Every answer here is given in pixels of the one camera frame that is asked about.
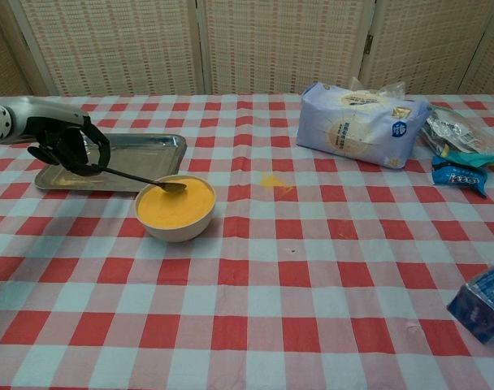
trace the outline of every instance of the yellow powder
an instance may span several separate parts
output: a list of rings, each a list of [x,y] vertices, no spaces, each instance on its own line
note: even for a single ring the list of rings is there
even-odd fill
[[[187,187],[182,193],[167,193],[159,187],[148,190],[137,207],[142,222],[154,228],[181,228],[209,212],[215,195],[203,182],[197,179],[170,181],[184,183]]]
[[[59,177],[55,181],[55,184],[57,184],[57,185],[73,185],[73,184],[86,184],[87,182],[102,183],[102,181],[103,180],[95,180],[93,178],[84,178],[84,177]]]
[[[260,184],[265,190],[269,190],[269,191],[271,191],[273,188],[279,187],[284,189],[284,193],[287,193],[291,189],[293,189],[292,185],[288,185],[287,183],[278,179],[274,175],[263,174],[262,181],[260,182]]]

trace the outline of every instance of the flour bag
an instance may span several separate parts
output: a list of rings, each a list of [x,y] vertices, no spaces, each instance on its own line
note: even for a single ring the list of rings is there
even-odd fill
[[[426,102],[316,83],[301,96],[296,142],[389,168],[402,168],[430,114]]]

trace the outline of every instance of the table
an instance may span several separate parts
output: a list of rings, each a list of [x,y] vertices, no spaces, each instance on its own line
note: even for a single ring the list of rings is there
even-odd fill
[[[494,132],[494,96],[420,98]],[[494,172],[482,199],[433,186],[421,141],[403,171],[295,146],[291,94],[51,99],[183,135],[218,201],[167,245],[132,195],[42,192],[0,145],[0,386],[494,388],[494,342],[445,309],[494,263]]]

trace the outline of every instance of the woven screen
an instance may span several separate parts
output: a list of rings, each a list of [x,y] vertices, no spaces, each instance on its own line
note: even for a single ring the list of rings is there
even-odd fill
[[[483,42],[483,49],[477,53],[477,63],[470,70],[469,82],[464,88],[464,93],[490,93],[494,94],[494,24],[487,29],[491,29]]]
[[[0,96],[25,94],[30,89],[0,31]]]
[[[200,92],[186,1],[21,3],[61,94]]]
[[[494,0],[379,0],[361,81],[378,89],[403,80],[408,93],[456,93]]]
[[[301,92],[356,76],[373,2],[205,0],[213,93]]]

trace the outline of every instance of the white bowl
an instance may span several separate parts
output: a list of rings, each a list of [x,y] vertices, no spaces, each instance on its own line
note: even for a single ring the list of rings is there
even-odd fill
[[[198,236],[200,233],[202,233],[206,228],[207,225],[209,225],[209,222],[211,222],[211,219],[213,217],[213,210],[215,209],[215,204],[216,204],[216,193],[215,189],[211,187],[209,183],[207,183],[205,180],[201,179],[200,177],[192,176],[192,175],[169,175],[169,176],[164,176],[163,178],[159,179],[159,181],[169,181],[173,179],[195,179],[195,180],[200,180],[202,183],[204,183],[209,190],[213,192],[213,206],[209,209],[209,211],[201,217],[200,219],[196,220],[193,223],[190,223],[185,226],[181,227],[176,227],[173,229],[164,229],[160,227],[154,227],[151,226],[144,221],[141,220],[139,217],[138,213],[138,206],[139,202],[141,201],[142,197],[144,194],[150,190],[151,188],[154,187],[152,184],[148,184],[146,187],[144,187],[139,194],[135,198],[135,216],[139,220],[139,222],[142,223],[142,226],[146,229],[146,231],[153,237],[158,238],[159,240],[167,241],[167,242],[181,242],[181,241],[187,241],[191,240],[192,238]]]

